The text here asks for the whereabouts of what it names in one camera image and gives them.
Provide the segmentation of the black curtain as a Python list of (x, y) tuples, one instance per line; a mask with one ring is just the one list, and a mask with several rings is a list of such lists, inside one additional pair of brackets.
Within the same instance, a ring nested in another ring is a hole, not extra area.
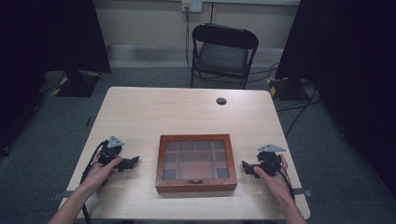
[(0, 0), (0, 157), (59, 70), (111, 72), (93, 0)]
[(396, 199), (396, 0), (300, 0), (276, 78), (319, 84)]

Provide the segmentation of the black stand base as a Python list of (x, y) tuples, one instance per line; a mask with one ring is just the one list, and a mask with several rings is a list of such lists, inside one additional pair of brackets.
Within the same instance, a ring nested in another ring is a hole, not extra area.
[(269, 92), (278, 101), (306, 101), (308, 96), (300, 82), (294, 82), (287, 78), (266, 79)]
[(62, 97), (90, 97), (100, 79), (100, 75), (78, 70), (66, 70), (66, 78), (59, 88), (53, 93), (54, 96)]

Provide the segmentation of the black folding chair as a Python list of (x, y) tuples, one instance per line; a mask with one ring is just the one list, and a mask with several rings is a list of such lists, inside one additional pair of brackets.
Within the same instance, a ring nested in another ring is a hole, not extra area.
[(204, 23), (192, 30), (191, 87), (195, 73), (240, 80), (244, 89), (259, 46), (258, 37), (246, 29)]

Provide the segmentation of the person's left hand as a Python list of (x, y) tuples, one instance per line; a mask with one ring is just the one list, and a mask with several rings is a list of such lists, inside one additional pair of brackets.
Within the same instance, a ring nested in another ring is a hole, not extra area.
[(97, 153), (93, 158), (93, 164), (88, 172), (87, 177), (80, 184), (80, 186), (92, 196), (96, 189), (105, 182), (105, 180), (114, 172), (115, 166), (120, 164), (122, 157), (116, 157), (109, 164), (103, 166), (99, 163), (100, 153)]

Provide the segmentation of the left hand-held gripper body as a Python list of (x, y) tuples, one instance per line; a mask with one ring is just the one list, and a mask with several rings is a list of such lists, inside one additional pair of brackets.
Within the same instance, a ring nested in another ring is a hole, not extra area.
[(107, 165), (115, 158), (117, 158), (122, 150), (124, 142), (118, 137), (111, 135), (108, 140), (106, 140), (100, 150), (100, 155), (98, 161), (102, 165)]

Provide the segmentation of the wooden box with glass lid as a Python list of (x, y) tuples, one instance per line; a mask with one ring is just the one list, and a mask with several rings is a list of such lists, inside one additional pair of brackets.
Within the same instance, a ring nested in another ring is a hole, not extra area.
[(234, 191), (230, 135), (162, 135), (155, 187), (159, 193)]

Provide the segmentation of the white wall socket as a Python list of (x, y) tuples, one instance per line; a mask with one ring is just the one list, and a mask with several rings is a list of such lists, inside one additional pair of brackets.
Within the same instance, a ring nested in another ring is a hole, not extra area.
[(183, 12), (201, 13), (203, 2), (201, 0), (182, 0), (181, 10)]

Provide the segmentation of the person's right hand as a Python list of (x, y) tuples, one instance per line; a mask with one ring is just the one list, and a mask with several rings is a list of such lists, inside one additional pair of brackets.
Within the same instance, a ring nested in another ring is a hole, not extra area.
[(281, 168), (275, 176), (269, 176), (260, 167), (254, 167), (254, 171), (262, 178), (273, 196), (278, 200), (281, 206), (287, 203), (294, 203), (290, 193), (290, 183), (288, 181), (287, 168), (288, 163), (283, 154), (280, 154)]

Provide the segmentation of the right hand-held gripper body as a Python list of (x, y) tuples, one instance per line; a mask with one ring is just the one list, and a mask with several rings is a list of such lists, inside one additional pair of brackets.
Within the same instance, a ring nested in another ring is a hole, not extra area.
[(283, 148), (277, 147), (274, 145), (266, 145), (263, 147), (258, 147), (259, 151), (257, 158), (259, 167), (267, 173), (269, 176), (276, 176), (277, 174), (281, 174), (281, 170), (283, 169), (283, 162), (277, 152), (283, 151)]

